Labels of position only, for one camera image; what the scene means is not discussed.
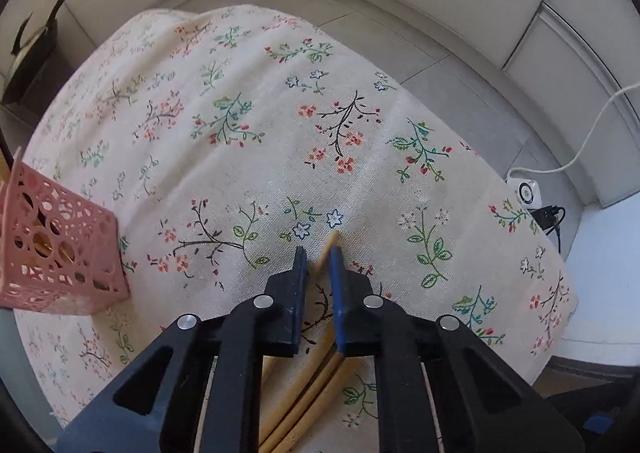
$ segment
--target floral tablecloth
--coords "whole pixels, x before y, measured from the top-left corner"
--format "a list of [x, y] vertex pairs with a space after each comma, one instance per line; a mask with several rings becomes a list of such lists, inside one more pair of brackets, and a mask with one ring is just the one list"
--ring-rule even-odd
[[[546, 236], [428, 104], [277, 11], [139, 14], [64, 86], [24, 160], [116, 213], [131, 291], [92, 317], [16, 311], [62, 425], [179, 315], [228, 313], [336, 228], [377, 292], [456, 314], [530, 383], [577, 304]], [[263, 411], [331, 317], [328, 279], [311, 288], [302, 352]], [[296, 450], [374, 451], [374, 389], [368, 362]]]

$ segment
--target wooden stick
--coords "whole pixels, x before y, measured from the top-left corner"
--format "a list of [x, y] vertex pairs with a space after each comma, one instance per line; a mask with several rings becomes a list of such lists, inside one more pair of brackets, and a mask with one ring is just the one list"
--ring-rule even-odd
[[335, 372], [329, 383], [321, 391], [318, 398], [313, 402], [298, 423], [292, 428], [287, 436], [270, 452], [262, 450], [260, 453], [287, 453], [305, 435], [311, 425], [322, 415], [322, 413], [332, 403], [336, 395], [344, 388], [345, 383], [362, 363], [360, 357], [347, 357]]
[[332, 345], [334, 344], [334, 324], [329, 321], [329, 324], [324, 329], [322, 337], [313, 347], [309, 353], [309, 357], [306, 363], [302, 366], [300, 373], [296, 376], [293, 382], [287, 388], [282, 398], [278, 401], [278, 405], [271, 410], [267, 417], [260, 423], [260, 433], [258, 434], [258, 443], [262, 444], [269, 433], [278, 425], [282, 418], [287, 414], [293, 403], [308, 385], [309, 380], [313, 377], [314, 373], [318, 369], [318, 366], [322, 363], [322, 360], [329, 353]]
[[[318, 256], [318, 259], [316, 259], [316, 261], [311, 266], [311, 269], [309, 271], [309, 280], [306, 284], [307, 288], [313, 285], [318, 279], [318, 277], [320, 276], [320, 274], [322, 273], [322, 267], [324, 266], [324, 262], [326, 261], [327, 256], [329, 256], [329, 253], [331, 252], [331, 248], [338, 241], [338, 237], [340, 237], [340, 231], [334, 231], [329, 235], [329, 238], [327, 238], [326, 242], [324, 242], [324, 247], [322, 248], [322, 251], [320, 251], [320, 256]], [[271, 357], [271, 356], [266, 356], [262, 360], [262, 383], [264, 383], [267, 380], [267, 377], [270, 375], [270, 373], [273, 372], [273, 368], [275, 367], [277, 362], [278, 362], [278, 358]]]
[[309, 386], [305, 391], [304, 395], [300, 397], [300, 400], [296, 405], [291, 408], [291, 411], [287, 413], [287, 416], [277, 426], [273, 433], [271, 433], [260, 445], [258, 453], [270, 453], [282, 441], [285, 435], [292, 430], [295, 423], [300, 420], [303, 413], [305, 413], [309, 406], [311, 406], [318, 396], [318, 393], [322, 391], [322, 388], [324, 388], [331, 376], [334, 375], [335, 369], [340, 366], [343, 360], [344, 356], [340, 354], [333, 355], [324, 369], [322, 369], [322, 372], [319, 373], [311, 386]]

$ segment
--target tile floor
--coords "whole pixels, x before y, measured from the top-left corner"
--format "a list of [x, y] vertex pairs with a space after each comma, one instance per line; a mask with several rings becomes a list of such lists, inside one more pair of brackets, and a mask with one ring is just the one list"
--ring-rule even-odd
[[[433, 39], [363, 0], [188, 0], [191, 12], [252, 3], [302, 17], [402, 83], [463, 137], [502, 177], [513, 165], [550, 169], [558, 161], [516, 110], [486, 81]], [[583, 205], [564, 174], [538, 176], [545, 205], [566, 209], [563, 258]]]

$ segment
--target pink basket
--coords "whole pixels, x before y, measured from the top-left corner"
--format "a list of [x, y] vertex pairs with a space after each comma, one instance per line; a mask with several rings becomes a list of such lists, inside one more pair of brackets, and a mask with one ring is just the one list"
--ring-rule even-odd
[[25, 165], [20, 150], [0, 213], [1, 306], [81, 316], [129, 297], [115, 215]]

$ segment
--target metal rivet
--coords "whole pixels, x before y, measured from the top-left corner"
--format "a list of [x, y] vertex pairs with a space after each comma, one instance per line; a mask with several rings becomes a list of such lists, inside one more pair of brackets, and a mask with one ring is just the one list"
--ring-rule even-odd
[[180, 319], [178, 319], [178, 328], [182, 330], [189, 330], [190, 328], [193, 328], [197, 322], [198, 320], [196, 319], [196, 316], [193, 314], [185, 314], [184, 316], [180, 316]]
[[440, 318], [440, 326], [445, 330], [455, 330], [460, 326], [460, 320], [455, 316], [442, 316]]
[[254, 298], [255, 308], [269, 308], [273, 305], [273, 298], [266, 294], [260, 294]]
[[364, 306], [369, 308], [380, 308], [382, 304], [385, 302], [380, 296], [376, 296], [371, 294], [362, 300]]

